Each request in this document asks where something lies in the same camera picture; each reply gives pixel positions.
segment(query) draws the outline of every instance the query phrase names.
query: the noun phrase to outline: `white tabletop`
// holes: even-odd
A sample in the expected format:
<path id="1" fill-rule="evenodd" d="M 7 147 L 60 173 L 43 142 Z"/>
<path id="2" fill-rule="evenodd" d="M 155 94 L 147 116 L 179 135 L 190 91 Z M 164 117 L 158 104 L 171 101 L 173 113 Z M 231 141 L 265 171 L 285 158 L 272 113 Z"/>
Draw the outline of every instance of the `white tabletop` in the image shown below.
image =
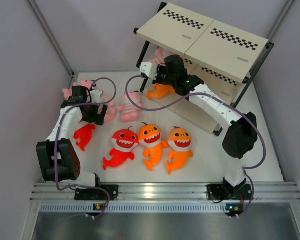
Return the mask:
<path id="1" fill-rule="evenodd" d="M 132 76 L 140 75 L 138 72 L 87 72 L 80 73 L 78 80 L 91 79 L 95 80 L 100 77 L 107 77 L 114 80 L 117 86 L 117 97 L 115 102 L 118 103 L 120 97 L 124 94 L 125 85 Z M 130 91 L 140 90 L 143 78 L 134 79 L 129 87 Z M 106 80 L 101 80 L 97 84 L 99 89 L 112 95 L 114 90 L 112 84 Z M 142 97 L 142 104 L 146 108 L 158 108 L 157 103 Z M 243 113 L 253 112 L 257 117 L 257 127 L 261 132 L 266 143 L 267 156 L 264 164 L 257 169 L 249 170 L 247 173 L 255 182 L 282 182 L 283 176 L 279 167 L 278 159 L 265 123 L 265 119 L 258 101 L 255 87 L 252 84 L 244 97 L 242 98 L 237 109 Z M 222 147 L 222 142 L 226 131 L 222 131 L 220 136 L 209 134 L 192 123 L 184 120 L 180 116 L 165 109 L 160 112 L 140 111 L 138 120 L 134 122 L 122 122 L 117 112 L 115 120 L 105 123 L 103 126 L 97 126 L 97 130 L 92 137 L 91 142 L 86 147 L 86 151 L 81 151 L 76 146 L 76 141 L 72 139 L 72 144 L 81 161 L 81 167 L 90 172 L 98 174 L 102 182 L 221 182 L 227 166 L 229 156 Z M 153 123 L 161 127 L 163 139 L 167 139 L 173 126 L 185 128 L 193 136 L 192 151 L 194 157 L 190 158 L 186 166 L 178 171 L 173 171 L 171 175 L 167 174 L 166 159 L 168 153 L 172 150 L 164 150 L 161 162 L 154 167 L 154 171 L 149 171 L 143 162 L 144 147 L 139 145 L 133 150 L 135 160 L 128 159 L 123 165 L 117 168 L 108 167 L 103 170 L 103 157 L 109 159 L 109 151 L 113 148 L 111 143 L 112 135 L 120 130 L 132 126 L 131 130 L 139 133 L 143 124 L 141 122 Z M 263 155 L 260 140 L 254 145 L 254 149 L 249 154 L 246 165 L 253 166 L 257 164 Z"/>

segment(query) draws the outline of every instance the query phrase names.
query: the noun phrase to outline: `checkered marker strip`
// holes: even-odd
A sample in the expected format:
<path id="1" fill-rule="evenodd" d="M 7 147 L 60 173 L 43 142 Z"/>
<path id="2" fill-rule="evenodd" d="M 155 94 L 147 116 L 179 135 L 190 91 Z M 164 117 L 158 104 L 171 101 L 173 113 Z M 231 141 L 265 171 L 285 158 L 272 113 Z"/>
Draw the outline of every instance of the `checkered marker strip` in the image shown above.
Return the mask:
<path id="1" fill-rule="evenodd" d="M 245 39 L 241 39 L 240 37 L 235 37 L 234 35 L 231 35 L 227 32 L 218 30 L 216 28 L 213 29 L 213 31 L 211 32 L 212 35 L 216 35 L 217 37 L 220 37 L 222 39 L 227 40 L 228 42 L 234 43 L 234 44 L 238 44 L 241 47 L 245 47 L 246 49 L 251 49 L 253 51 L 255 51 L 257 49 L 257 47 L 259 46 L 258 44 L 253 44 L 250 41 L 247 41 Z"/>
<path id="2" fill-rule="evenodd" d="M 184 59 L 184 61 L 185 61 L 185 63 L 187 63 L 187 64 L 190 64 L 190 65 L 192 65 L 192 64 L 194 64 L 192 61 L 190 61 L 189 59 Z"/>
<path id="3" fill-rule="evenodd" d="M 175 19 L 178 22 L 181 22 L 183 24 L 187 24 L 188 26 L 191 26 L 196 29 L 201 29 L 204 24 L 199 23 L 198 21 L 194 21 L 192 19 L 189 19 L 188 17 L 182 16 L 179 13 L 175 13 L 174 11 L 170 11 L 169 9 L 166 10 L 163 15 L 168 16 L 169 18 Z"/>
<path id="4" fill-rule="evenodd" d="M 203 67 L 201 69 L 203 71 L 207 72 L 208 74 L 211 74 L 212 76 L 225 81 L 226 83 L 229 83 L 231 85 L 233 84 L 234 86 L 238 86 L 238 83 L 236 81 L 233 81 L 233 80 L 231 80 L 230 78 L 228 78 L 226 76 L 223 76 L 223 75 L 221 75 L 221 74 L 219 74 L 219 73 L 217 73 L 215 71 L 212 71 L 212 70 L 210 70 L 208 68 L 205 68 L 205 67 Z"/>

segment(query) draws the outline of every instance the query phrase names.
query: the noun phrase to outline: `wall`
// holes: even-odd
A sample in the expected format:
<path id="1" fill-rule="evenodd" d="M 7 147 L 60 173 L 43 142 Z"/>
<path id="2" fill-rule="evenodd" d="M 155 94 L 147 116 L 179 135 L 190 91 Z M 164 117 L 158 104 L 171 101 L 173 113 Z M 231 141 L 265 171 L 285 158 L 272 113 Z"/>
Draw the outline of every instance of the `wall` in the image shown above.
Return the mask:
<path id="1" fill-rule="evenodd" d="M 273 41 L 256 88 L 286 177 L 300 188 L 300 0 Z"/>
<path id="2" fill-rule="evenodd" d="M 26 1 L 0 0 L 0 240 L 21 234 L 41 178 L 36 143 L 55 125 L 68 84 Z"/>
<path id="3" fill-rule="evenodd" d="M 144 41 L 133 34 L 161 0 L 36 0 L 75 71 L 135 68 Z M 170 0 L 266 37 L 286 0 Z"/>

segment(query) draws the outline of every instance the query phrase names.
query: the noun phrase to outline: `gray floor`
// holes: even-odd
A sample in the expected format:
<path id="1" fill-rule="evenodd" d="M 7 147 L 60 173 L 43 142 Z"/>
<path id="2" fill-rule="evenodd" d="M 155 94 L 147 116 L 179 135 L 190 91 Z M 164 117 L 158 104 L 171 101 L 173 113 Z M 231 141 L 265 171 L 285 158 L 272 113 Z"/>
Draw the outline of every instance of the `gray floor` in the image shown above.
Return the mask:
<path id="1" fill-rule="evenodd" d="M 93 221 L 40 213 L 32 240 L 299 240 L 289 204 L 253 204 L 241 219 L 202 213 L 109 213 Z"/>

